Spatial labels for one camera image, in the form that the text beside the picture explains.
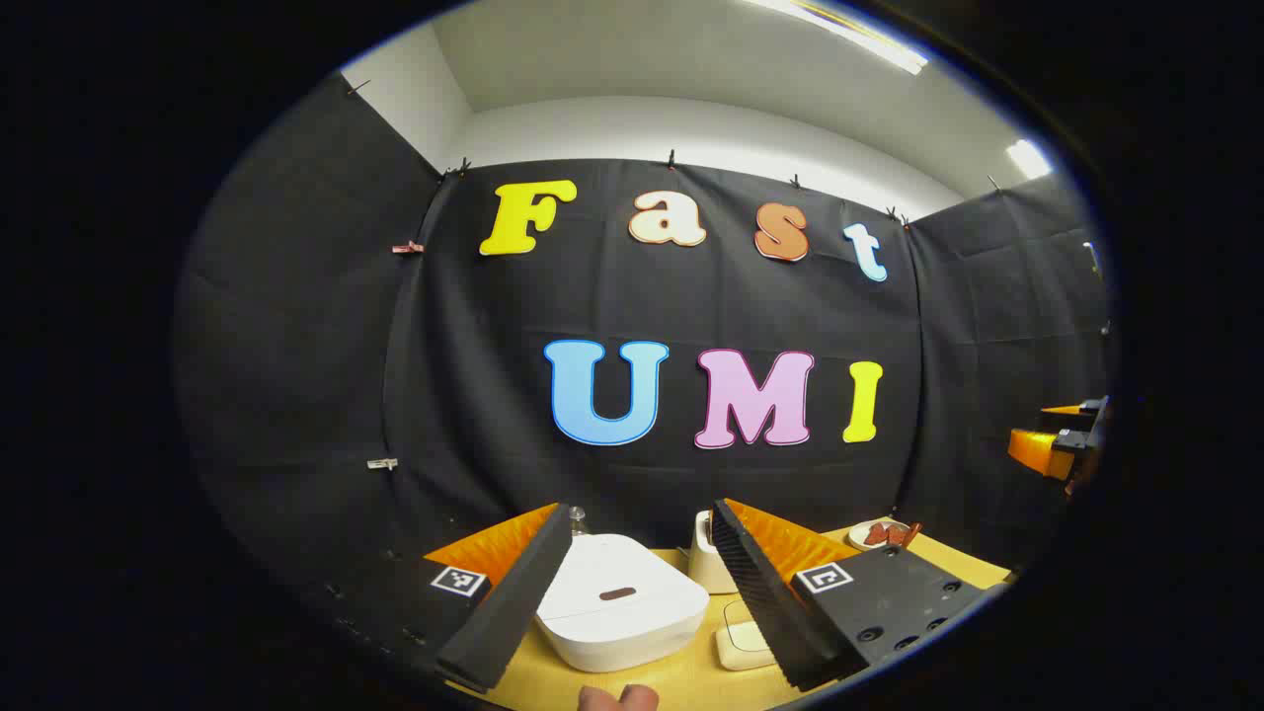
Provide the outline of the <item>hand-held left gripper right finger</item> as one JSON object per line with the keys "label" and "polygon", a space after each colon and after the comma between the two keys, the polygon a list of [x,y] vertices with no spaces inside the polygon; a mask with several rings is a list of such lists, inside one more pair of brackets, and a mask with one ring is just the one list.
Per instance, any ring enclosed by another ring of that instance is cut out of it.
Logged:
{"label": "hand-held left gripper right finger", "polygon": [[992,603],[962,576],[885,543],[867,552],[732,498],[710,509],[710,536],[789,684],[809,692],[897,665]]}

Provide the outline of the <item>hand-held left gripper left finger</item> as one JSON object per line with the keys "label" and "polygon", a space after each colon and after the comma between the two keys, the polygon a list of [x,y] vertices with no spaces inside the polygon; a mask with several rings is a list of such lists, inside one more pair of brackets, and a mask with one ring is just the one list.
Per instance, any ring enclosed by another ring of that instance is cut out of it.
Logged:
{"label": "hand-held left gripper left finger", "polygon": [[408,691],[501,683],[573,547],[568,504],[350,504],[313,512],[312,597]]}

